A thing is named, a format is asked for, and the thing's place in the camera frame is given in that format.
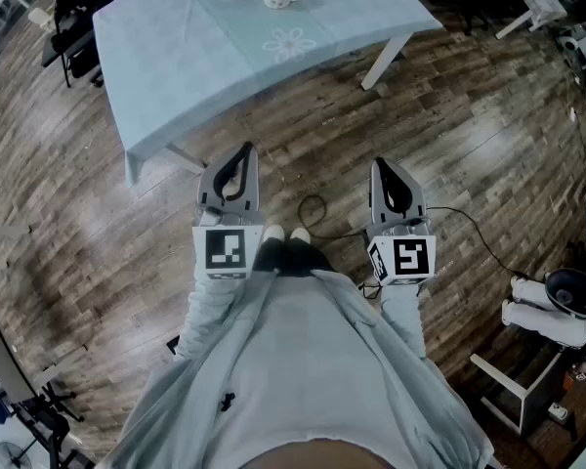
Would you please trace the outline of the white table frame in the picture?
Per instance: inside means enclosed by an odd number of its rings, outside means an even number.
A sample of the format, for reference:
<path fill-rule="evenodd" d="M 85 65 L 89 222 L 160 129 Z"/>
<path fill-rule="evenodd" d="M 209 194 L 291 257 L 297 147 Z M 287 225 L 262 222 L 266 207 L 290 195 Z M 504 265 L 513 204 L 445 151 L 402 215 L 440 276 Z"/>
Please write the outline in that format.
<path fill-rule="evenodd" d="M 487 397 L 481 397 L 481 403 L 519 437 L 531 433 L 546 415 L 550 417 L 548 413 L 550 404 L 559 404 L 557 398 L 565 391 L 565 363 L 562 352 L 557 352 L 527 387 L 477 354 L 472 354 L 470 360 L 520 402 L 519 420 L 514 421 Z"/>

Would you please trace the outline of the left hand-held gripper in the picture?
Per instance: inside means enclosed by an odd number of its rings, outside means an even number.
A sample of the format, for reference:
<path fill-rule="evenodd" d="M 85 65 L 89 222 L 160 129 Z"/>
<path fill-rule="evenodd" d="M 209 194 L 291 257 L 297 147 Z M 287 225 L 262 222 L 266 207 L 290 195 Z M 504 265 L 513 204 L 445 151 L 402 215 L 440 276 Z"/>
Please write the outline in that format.
<path fill-rule="evenodd" d="M 247 278 L 264 225 L 258 153 L 245 142 L 201 175 L 192 227 L 196 271 L 211 279 Z"/>

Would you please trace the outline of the pale floral tablecloth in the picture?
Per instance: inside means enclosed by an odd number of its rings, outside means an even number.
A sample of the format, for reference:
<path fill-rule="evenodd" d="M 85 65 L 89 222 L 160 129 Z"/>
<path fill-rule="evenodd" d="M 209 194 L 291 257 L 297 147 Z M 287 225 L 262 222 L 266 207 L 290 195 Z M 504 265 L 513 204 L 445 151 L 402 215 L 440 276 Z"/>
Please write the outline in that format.
<path fill-rule="evenodd" d="M 113 0 L 93 24 L 129 185 L 145 161 L 262 90 L 440 27 L 418 0 Z"/>

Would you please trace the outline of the person's white shirt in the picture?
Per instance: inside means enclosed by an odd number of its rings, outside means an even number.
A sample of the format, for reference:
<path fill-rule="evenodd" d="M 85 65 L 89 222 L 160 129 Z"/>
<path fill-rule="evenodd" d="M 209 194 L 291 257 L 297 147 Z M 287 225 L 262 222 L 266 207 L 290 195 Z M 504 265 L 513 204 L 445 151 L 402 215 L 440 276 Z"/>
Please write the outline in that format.
<path fill-rule="evenodd" d="M 235 399 L 220 412 L 228 392 Z M 200 469 L 241 469 L 321 441 L 360 448 L 392 467 L 416 467 L 386 367 L 316 278 L 278 278 L 248 337 L 234 346 L 226 334 L 197 371 L 191 394 L 200 406 L 214 398 L 202 424 Z"/>

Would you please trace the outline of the person's black trousers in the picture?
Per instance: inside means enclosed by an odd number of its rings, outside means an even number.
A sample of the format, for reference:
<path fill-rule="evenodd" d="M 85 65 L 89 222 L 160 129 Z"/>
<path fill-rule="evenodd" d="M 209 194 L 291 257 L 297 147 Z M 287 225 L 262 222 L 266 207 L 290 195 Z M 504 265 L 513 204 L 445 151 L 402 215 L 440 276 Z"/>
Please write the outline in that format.
<path fill-rule="evenodd" d="M 334 272 L 326 256 L 299 238 L 269 238 L 258 249 L 253 265 L 255 272 L 277 271 L 283 277 L 309 277 L 311 271 Z"/>

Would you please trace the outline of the person's left forearm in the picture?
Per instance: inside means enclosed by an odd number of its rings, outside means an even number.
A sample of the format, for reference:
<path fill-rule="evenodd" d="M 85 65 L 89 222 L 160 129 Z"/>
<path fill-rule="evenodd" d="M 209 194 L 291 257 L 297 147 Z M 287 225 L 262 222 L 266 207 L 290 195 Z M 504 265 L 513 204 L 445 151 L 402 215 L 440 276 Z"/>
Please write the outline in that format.
<path fill-rule="evenodd" d="M 175 360 L 193 360 L 219 330 L 234 301 L 243 293 L 246 279 L 211 279 L 194 274 L 188 295 L 188 313 L 176 347 Z"/>

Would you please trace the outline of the person's right forearm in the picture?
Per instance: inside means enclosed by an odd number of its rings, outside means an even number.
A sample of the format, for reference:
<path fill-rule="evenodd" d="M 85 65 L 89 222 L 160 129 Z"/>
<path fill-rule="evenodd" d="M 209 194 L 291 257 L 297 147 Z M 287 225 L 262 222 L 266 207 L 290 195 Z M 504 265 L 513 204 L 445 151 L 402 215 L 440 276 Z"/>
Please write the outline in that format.
<path fill-rule="evenodd" d="M 419 288 L 417 284 L 383 287 L 381 313 L 414 355 L 419 359 L 425 359 L 426 346 L 419 311 Z"/>

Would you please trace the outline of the person's grey jacket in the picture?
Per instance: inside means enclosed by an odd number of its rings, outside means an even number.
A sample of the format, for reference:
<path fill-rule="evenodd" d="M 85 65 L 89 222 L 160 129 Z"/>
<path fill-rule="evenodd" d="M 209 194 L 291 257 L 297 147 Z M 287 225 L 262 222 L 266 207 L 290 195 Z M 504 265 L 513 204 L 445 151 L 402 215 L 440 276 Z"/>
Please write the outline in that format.
<path fill-rule="evenodd" d="M 248 337 L 267 293 L 283 276 L 257 273 L 247 279 L 222 327 L 193 360 L 174 360 L 157 369 L 130 413 L 116 446 L 99 469 L 200 469 L 206 446 L 202 424 L 211 419 L 213 397 L 198 405 L 191 386 L 209 353 L 230 333 L 238 346 Z M 413 452 L 415 469 L 485 469 L 493 446 L 436 365 L 419 359 L 348 277 L 327 271 L 309 276 L 337 299 L 338 308 L 381 360 L 395 389 L 398 423 Z M 360 448 L 321 441 L 310 448 L 286 448 L 241 469 L 401 469 Z"/>

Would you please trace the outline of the white table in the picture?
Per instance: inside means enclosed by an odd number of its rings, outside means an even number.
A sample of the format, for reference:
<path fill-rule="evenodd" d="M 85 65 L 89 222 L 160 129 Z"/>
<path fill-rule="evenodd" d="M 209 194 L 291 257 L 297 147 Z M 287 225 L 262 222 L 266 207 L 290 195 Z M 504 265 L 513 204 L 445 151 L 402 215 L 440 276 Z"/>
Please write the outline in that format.
<path fill-rule="evenodd" d="M 404 34 L 388 41 L 380 55 L 377 57 L 375 63 L 367 71 L 365 77 L 361 81 L 361 88 L 363 90 L 370 90 L 377 83 L 384 71 L 397 57 L 398 53 L 410 38 L 411 34 Z M 203 160 L 194 158 L 174 144 L 170 144 L 162 149 L 159 152 L 159 155 L 165 160 L 178 165 L 195 175 L 202 174 L 207 167 L 207 164 Z"/>

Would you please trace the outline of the black office chair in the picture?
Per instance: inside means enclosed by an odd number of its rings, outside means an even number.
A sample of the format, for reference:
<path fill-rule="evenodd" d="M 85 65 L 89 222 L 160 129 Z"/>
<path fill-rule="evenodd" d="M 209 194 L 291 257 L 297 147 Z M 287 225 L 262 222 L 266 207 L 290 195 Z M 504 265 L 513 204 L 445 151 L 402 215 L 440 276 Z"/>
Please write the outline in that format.
<path fill-rule="evenodd" d="M 60 59 L 67 87 L 70 87 L 69 77 L 81 78 L 99 64 L 93 14 L 100 3 L 100 0 L 55 1 L 55 30 L 45 40 L 41 65 L 48 67 Z"/>

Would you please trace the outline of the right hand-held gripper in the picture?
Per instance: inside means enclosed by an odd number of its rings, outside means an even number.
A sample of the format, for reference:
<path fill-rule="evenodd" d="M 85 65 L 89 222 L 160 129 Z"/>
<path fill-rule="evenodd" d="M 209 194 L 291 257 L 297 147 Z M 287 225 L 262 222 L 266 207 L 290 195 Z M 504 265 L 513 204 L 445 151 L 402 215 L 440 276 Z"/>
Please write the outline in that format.
<path fill-rule="evenodd" d="M 420 284 L 432 277 L 436 237 L 429 230 L 419 184 L 399 165 L 376 157 L 370 169 L 369 206 L 366 251 L 379 284 Z"/>

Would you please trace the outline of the black stand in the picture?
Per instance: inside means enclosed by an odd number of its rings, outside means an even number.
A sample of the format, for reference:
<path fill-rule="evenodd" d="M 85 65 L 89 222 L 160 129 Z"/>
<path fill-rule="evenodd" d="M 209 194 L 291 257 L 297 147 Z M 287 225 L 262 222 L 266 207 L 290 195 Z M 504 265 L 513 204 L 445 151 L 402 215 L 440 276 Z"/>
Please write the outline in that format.
<path fill-rule="evenodd" d="M 70 432 L 68 419 L 82 423 L 85 417 L 75 413 L 67 404 L 77 395 L 68 391 L 60 394 L 52 382 L 41 387 L 41 392 L 31 399 L 11 403 L 13 415 L 22 422 L 33 436 L 33 441 L 49 453 L 50 469 L 69 469 L 76 458 L 77 450 L 72 448 L 68 455 L 62 455 L 63 442 Z"/>

